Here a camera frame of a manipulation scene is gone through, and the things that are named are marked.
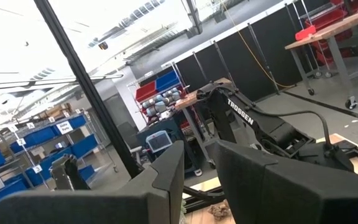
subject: black metal frame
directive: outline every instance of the black metal frame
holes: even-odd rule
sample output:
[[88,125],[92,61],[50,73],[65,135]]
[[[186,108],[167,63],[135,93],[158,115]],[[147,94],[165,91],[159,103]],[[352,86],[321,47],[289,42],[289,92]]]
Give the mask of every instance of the black metal frame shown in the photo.
[[124,163],[129,175],[134,178],[137,174],[140,174],[140,170],[135,160],[133,160],[124,139],[117,129],[117,126],[114,124],[114,121],[110,117],[107,108],[103,103],[103,100],[101,99],[98,91],[90,79],[90,76],[87,74],[84,65],[75,52],[75,49],[71,44],[66,32],[64,31],[63,26],[53,11],[52,6],[48,0],[34,0],[34,2],[35,5],[37,5],[38,10],[40,11],[45,22],[47,23],[57,44],[59,45],[60,50],[67,58],[71,70],[73,71],[75,77],[77,77],[78,83],[82,87],[82,90],[84,91],[92,108],[94,109],[94,112],[101,121],[101,124],[112,145],[119,154],[122,163]]

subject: wooden board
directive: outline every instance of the wooden board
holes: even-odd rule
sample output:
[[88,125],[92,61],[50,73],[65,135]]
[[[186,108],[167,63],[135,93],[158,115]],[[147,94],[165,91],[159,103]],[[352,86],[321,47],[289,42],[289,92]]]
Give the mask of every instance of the wooden board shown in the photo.
[[[355,144],[358,147],[358,144],[346,139],[343,136],[340,136],[339,134],[332,134],[329,136],[329,139],[331,140],[332,143],[337,143],[342,140],[347,140],[350,143]],[[317,142],[322,142],[322,141],[324,141],[324,138],[317,140]],[[352,158],[351,161],[354,165],[355,173],[358,174],[358,158]],[[220,185],[221,184],[219,182],[219,179],[217,177],[215,177],[211,180],[207,180],[206,182],[194,185],[191,188],[196,189],[196,190],[207,191],[207,190],[211,190],[213,188],[219,187]],[[189,197],[189,195],[183,194],[183,198],[187,198],[187,197]],[[208,213],[208,208],[204,208],[204,209],[186,214],[186,221],[187,221],[187,224],[210,224],[210,223],[236,224],[234,222],[233,217],[227,217],[224,220],[216,222],[214,220],[213,216],[210,213]]]
[[308,38],[303,40],[296,41],[290,45],[285,46],[285,49],[292,49],[295,47],[299,47],[305,44],[310,44],[317,40],[328,39],[336,34],[339,34],[347,29],[350,29],[354,26],[358,25],[358,13],[353,14],[349,17],[346,17],[344,20],[334,23],[322,30],[319,30],[317,33],[311,35]]
[[[220,78],[215,81],[215,83],[231,83],[230,80],[227,78]],[[192,91],[191,93],[187,94],[183,99],[178,100],[175,109],[182,110],[188,106],[191,106],[197,102],[197,91]]]

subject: metal pole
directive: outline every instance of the metal pole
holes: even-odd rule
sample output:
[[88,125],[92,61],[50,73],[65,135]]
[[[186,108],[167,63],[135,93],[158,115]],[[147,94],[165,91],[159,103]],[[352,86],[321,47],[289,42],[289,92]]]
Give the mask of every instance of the metal pole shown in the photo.
[[106,131],[106,134],[112,142],[114,148],[116,149],[119,157],[121,158],[122,163],[125,165],[125,168],[127,169],[129,175],[134,178],[135,176],[140,174],[141,171],[136,165],[135,160],[133,160],[133,158],[131,157],[131,153],[126,146],[124,139],[119,133],[116,124],[114,124],[114,121],[110,117],[106,106],[104,105],[98,91],[96,90],[89,75],[87,74],[80,58],[75,52],[73,45],[71,44],[66,32],[64,31],[64,28],[58,20],[49,1],[34,0],[34,2],[35,5],[37,5],[37,8],[40,11],[45,22],[47,23],[57,44],[59,45],[60,50],[67,58],[71,70],[73,71],[75,77],[77,77],[78,83],[84,91],[97,117],[101,121],[102,126]]
[[[313,25],[313,23],[311,22],[310,16],[309,16],[308,9],[306,8],[305,1],[304,1],[304,0],[301,0],[301,2],[302,2],[302,5],[303,5],[303,8],[305,9],[306,16],[308,17],[308,20],[309,20],[310,24]],[[329,70],[329,65],[328,65],[326,56],[325,56],[325,54],[324,54],[323,48],[321,47],[320,41],[317,41],[317,43],[318,43],[318,47],[320,48],[321,54],[323,55],[324,62],[325,62],[326,65],[327,65],[327,69]]]
[[[292,4],[292,5],[295,10],[296,16],[298,17],[299,23],[301,24],[301,28],[304,29],[302,21],[301,21],[301,17],[299,16],[299,13],[298,13],[298,9],[296,8],[295,4]],[[309,46],[310,52],[313,54],[313,59],[314,59],[314,62],[316,63],[317,69],[320,70],[320,67],[318,66],[318,62],[317,62],[316,56],[314,55],[313,49],[311,48],[310,44],[308,44],[308,46]]]
[[225,70],[226,73],[227,73],[227,77],[230,79],[230,81],[231,81],[233,87],[234,87],[234,88],[237,88],[237,87],[236,87],[236,84],[234,83],[234,79],[233,79],[233,77],[231,76],[229,67],[227,67],[226,61],[224,60],[223,54],[222,54],[222,52],[221,52],[221,49],[219,48],[219,45],[218,45],[218,43],[216,43],[215,40],[214,40],[214,45],[215,45],[216,51],[218,52],[219,58],[221,59],[221,62],[222,62],[223,67],[224,67],[224,70]]
[[251,33],[251,36],[252,36],[252,38],[253,38],[253,40],[254,40],[254,42],[255,42],[255,44],[256,44],[256,47],[258,48],[259,54],[260,54],[260,56],[262,57],[262,60],[263,60],[264,63],[265,63],[266,69],[267,69],[268,73],[270,74],[270,77],[272,77],[274,87],[276,88],[276,92],[277,92],[277,94],[279,95],[280,92],[279,92],[279,90],[278,90],[278,86],[277,86],[276,80],[274,79],[273,73],[272,73],[272,71],[270,70],[270,67],[269,67],[269,65],[268,65],[268,63],[267,63],[265,54],[264,54],[264,52],[262,51],[262,48],[260,47],[258,38],[256,38],[256,34],[255,34],[255,32],[254,32],[254,30],[253,30],[253,28],[252,28],[252,26],[251,26],[250,23],[248,23],[248,28],[249,28],[249,32]]
[[[294,29],[295,32],[297,32],[297,28],[296,28],[295,22],[294,22],[294,20],[293,20],[293,18],[292,18],[292,15],[291,15],[291,12],[290,12],[290,8],[288,8],[288,4],[287,4],[287,3],[285,3],[285,8],[287,9],[287,13],[288,13],[288,15],[290,16],[290,20],[291,20],[293,29]],[[302,46],[302,49],[305,51],[306,60],[308,61],[310,70],[313,71],[314,69],[313,69],[313,66],[312,66],[312,64],[311,64],[311,60],[310,60],[310,58],[309,58],[309,55],[308,55],[308,53],[307,53],[307,51],[306,51],[305,46]]]
[[203,66],[201,65],[200,61],[198,60],[197,55],[196,55],[196,52],[193,52],[193,56],[194,56],[194,58],[195,58],[196,61],[197,61],[198,67],[199,67],[200,70],[201,70],[201,74],[203,74],[205,81],[208,83],[209,80],[206,78],[206,74],[205,74],[205,72],[204,72]]

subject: workbench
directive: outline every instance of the workbench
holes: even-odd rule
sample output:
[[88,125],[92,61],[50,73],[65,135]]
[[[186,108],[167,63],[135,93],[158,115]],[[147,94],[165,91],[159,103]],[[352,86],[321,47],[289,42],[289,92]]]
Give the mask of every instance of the workbench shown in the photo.
[[[343,137],[339,134],[331,134],[329,136],[329,139],[331,140],[331,142],[333,144],[340,142],[342,140],[346,140],[358,147],[358,144],[346,139],[345,137]],[[317,140],[317,142],[322,142],[322,141],[324,141],[324,138]],[[356,174],[358,174],[358,157],[352,158],[351,162],[353,163],[353,166],[354,166],[354,172]],[[207,190],[211,190],[216,187],[219,187],[219,186],[221,186],[221,183],[219,182],[219,179],[217,177],[215,177],[215,178],[213,178],[211,180],[207,180],[203,183],[196,184],[196,185],[192,186],[191,188],[196,189],[196,190],[207,191]],[[189,197],[189,195],[183,194],[182,197],[187,198],[187,197]],[[225,219],[221,220],[220,222],[215,222],[214,217],[210,213],[208,213],[208,208],[204,208],[204,209],[186,214],[186,221],[187,221],[187,224],[209,224],[209,223],[235,224],[232,216],[226,217]]]
[[352,78],[358,77],[358,57],[349,57],[342,58],[341,52],[338,47],[338,43],[336,42],[335,35],[340,34],[341,32],[351,29],[358,25],[358,13],[353,14],[349,17],[346,17],[340,22],[332,24],[317,33],[310,35],[308,38],[303,40],[296,41],[285,47],[286,50],[291,50],[293,58],[295,60],[296,66],[299,69],[299,72],[302,76],[302,80],[306,85],[308,93],[310,95],[314,95],[314,90],[310,86],[308,75],[309,73],[305,73],[303,66],[300,62],[298,53],[296,49],[306,44],[310,44],[319,40],[327,40],[329,49],[333,55],[334,64],[331,65],[329,69],[324,70],[321,69],[319,72],[338,72],[344,87],[347,89],[348,98],[345,103],[345,107],[348,109],[354,109],[357,106],[353,85],[351,82]]
[[[227,78],[220,78],[216,80],[215,83],[231,83],[231,81],[228,80]],[[214,168],[215,163],[211,158],[209,158],[208,153],[206,151],[206,146],[211,142],[214,136],[205,136],[203,133],[200,133],[198,129],[197,121],[195,121],[193,117],[190,115],[191,106],[195,105],[196,103],[197,103],[197,90],[192,91],[191,93],[187,94],[183,99],[178,100],[175,105],[175,109],[183,110],[183,113],[185,114],[186,119],[189,122],[190,128],[193,131],[206,160],[209,162],[211,167]],[[242,120],[240,119],[240,117],[238,117],[236,114],[235,117],[237,119],[237,122],[239,122],[239,124],[242,124]],[[240,128],[244,128],[242,131],[245,132],[245,127],[243,125],[240,125]]]

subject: ceiling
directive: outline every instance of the ceiling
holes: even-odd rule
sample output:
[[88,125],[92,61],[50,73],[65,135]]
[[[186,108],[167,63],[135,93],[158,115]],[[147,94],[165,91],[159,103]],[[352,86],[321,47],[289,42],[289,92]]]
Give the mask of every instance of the ceiling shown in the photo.
[[[191,27],[180,0],[49,1],[87,72],[94,77],[122,68],[128,60],[136,60]],[[202,21],[221,11],[221,0],[195,3]],[[147,13],[139,10],[142,6]],[[136,22],[124,27],[124,19],[134,17]],[[121,32],[105,40],[107,50],[90,45],[115,27]],[[101,67],[106,62],[108,68]],[[45,103],[46,109],[71,97],[78,85],[56,83],[62,78],[75,77],[34,2],[0,0],[0,124],[14,116],[25,119],[31,111],[35,113],[35,102]],[[27,85],[29,81],[50,82]]]

